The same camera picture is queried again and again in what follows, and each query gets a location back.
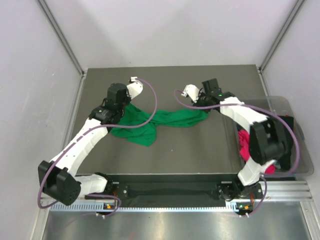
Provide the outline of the green t-shirt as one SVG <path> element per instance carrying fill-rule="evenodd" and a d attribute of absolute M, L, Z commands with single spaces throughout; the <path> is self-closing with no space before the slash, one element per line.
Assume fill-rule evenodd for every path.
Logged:
<path fill-rule="evenodd" d="M 177 111 L 157 110 L 152 116 L 140 108 L 129 104 L 124 111 L 124 116 L 119 124 L 136 126 L 152 119 L 144 126 L 138 128 L 113 128 L 110 133 L 118 138 L 142 145 L 151 146 L 157 138 L 157 127 L 189 128 L 197 125 L 207 118 L 208 114 L 198 109 L 179 109 Z"/>

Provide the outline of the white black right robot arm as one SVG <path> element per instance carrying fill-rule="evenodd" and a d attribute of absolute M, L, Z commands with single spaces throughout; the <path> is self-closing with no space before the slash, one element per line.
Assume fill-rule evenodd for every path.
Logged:
<path fill-rule="evenodd" d="M 289 160 L 297 139 L 282 118 L 246 105 L 231 92 L 223 92 L 215 78 L 202 82 L 202 88 L 187 85 L 182 95 L 189 97 L 195 108 L 207 113 L 215 109 L 248 133 L 249 157 L 233 182 L 233 192 L 237 197 L 249 195 L 268 167 Z"/>

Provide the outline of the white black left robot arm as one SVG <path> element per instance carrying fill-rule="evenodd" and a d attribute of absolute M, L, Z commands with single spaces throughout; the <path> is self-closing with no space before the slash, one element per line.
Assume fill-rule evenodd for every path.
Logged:
<path fill-rule="evenodd" d="M 108 183 L 106 175 L 77 176 L 77 172 L 90 151 L 112 129 L 112 125 L 120 122 L 125 107 L 142 89 L 139 83 L 113 83 L 108 88 L 107 97 L 91 111 L 67 147 L 50 161 L 44 160 L 38 166 L 39 183 L 44 194 L 66 206 L 85 195 L 97 193 L 106 199 L 113 194 L 114 187 Z"/>

